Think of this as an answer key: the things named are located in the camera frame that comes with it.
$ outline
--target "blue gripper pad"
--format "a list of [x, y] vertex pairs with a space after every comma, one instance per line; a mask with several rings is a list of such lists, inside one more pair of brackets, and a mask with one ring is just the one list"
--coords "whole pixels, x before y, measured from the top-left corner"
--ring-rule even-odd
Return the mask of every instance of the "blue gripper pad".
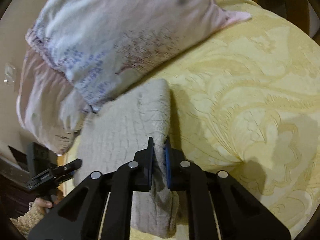
[[170, 166], [170, 142], [167, 140], [164, 146], [165, 166], [167, 171], [167, 187], [171, 188], [171, 166]]

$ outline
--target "finger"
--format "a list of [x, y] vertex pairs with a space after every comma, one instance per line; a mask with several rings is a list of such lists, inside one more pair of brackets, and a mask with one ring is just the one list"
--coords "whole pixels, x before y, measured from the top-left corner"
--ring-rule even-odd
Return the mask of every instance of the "finger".
[[39, 207], [38, 205], [36, 205], [36, 208], [41, 214], [45, 215], [45, 209], [44, 208]]
[[36, 198], [36, 204], [42, 208], [52, 208], [52, 203], [50, 201], [44, 200], [42, 198]]
[[57, 191], [57, 200], [54, 202], [55, 204], [58, 204], [62, 199], [64, 198], [62, 191]]

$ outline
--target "black clamp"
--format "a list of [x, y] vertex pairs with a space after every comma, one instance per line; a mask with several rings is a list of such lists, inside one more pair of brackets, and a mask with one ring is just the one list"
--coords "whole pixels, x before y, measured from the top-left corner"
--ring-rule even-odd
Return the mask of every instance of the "black clamp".
[[29, 240], [129, 239], [133, 191], [148, 192], [152, 183], [153, 139], [117, 171], [92, 172], [29, 233]]
[[166, 142], [167, 184], [186, 191], [189, 239], [290, 240], [289, 230], [228, 172], [202, 171]]
[[[186, 191], [191, 240], [291, 240], [289, 230], [226, 171], [202, 171], [165, 144], [167, 185]], [[29, 233], [29, 240], [128, 240], [133, 191], [151, 189], [153, 139], [117, 171], [92, 172]]]
[[64, 166], [48, 168], [28, 181], [28, 189], [31, 193], [54, 203], [57, 187], [61, 183], [71, 179], [74, 171], [79, 169], [81, 165], [82, 160], [76, 159]]

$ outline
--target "bed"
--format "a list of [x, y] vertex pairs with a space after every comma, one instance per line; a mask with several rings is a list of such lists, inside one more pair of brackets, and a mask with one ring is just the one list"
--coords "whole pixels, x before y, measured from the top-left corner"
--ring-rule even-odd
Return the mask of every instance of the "bed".
[[[299, 239], [320, 203], [320, 47], [252, 0], [219, 5], [253, 19], [212, 35], [140, 83], [169, 83], [173, 147], [206, 171], [228, 170]], [[61, 163], [76, 158], [80, 140]], [[65, 194], [72, 189], [71, 181], [63, 185]], [[131, 239], [158, 238], [132, 229]], [[172, 239], [188, 239], [188, 226], [178, 224]]]

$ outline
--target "metal pin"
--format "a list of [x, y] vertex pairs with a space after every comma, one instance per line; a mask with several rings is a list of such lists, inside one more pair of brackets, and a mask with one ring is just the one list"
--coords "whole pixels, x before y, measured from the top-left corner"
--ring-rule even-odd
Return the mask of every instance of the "metal pin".
[[190, 166], [190, 162], [182, 161], [182, 162], [180, 162], [180, 166], [183, 167], [183, 168], [189, 167]]
[[90, 174], [91, 179], [98, 179], [101, 177], [101, 173], [99, 171], [94, 171]]
[[135, 162], [135, 161], [133, 161], [133, 162], [129, 162], [129, 167], [130, 168], [136, 168], [136, 167], [138, 167], [139, 166], [139, 163], [137, 163], [137, 162]]
[[228, 173], [226, 171], [219, 171], [218, 176], [222, 179], [225, 179], [226, 177], [228, 177]]

